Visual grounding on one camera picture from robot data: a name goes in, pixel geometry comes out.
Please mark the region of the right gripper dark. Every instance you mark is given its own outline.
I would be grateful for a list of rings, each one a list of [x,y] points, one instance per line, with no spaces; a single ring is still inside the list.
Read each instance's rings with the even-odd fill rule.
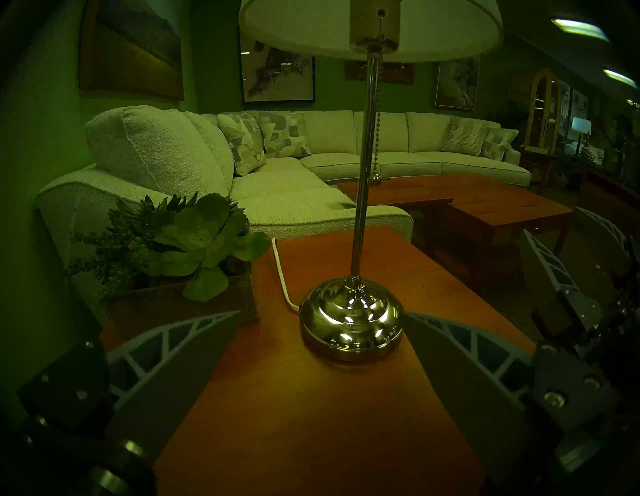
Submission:
[[[523,276],[532,320],[545,339],[575,341],[575,354],[608,380],[639,380],[639,271],[631,268],[627,238],[609,220],[575,208],[587,244],[614,279],[605,306],[583,294],[563,263],[528,230],[520,233]]]

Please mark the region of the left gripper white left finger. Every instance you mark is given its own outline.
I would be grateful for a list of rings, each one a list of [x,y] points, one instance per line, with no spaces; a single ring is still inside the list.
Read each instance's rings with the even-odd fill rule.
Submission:
[[[154,463],[211,379],[240,315],[164,324],[110,352],[99,338],[81,341],[27,380],[20,402],[53,428],[133,441]]]

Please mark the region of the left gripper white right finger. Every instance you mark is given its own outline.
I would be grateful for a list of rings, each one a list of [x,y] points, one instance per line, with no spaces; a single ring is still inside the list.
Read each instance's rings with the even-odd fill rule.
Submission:
[[[405,312],[425,375],[491,480],[571,473],[600,450],[618,391],[556,342],[529,353],[487,329]]]

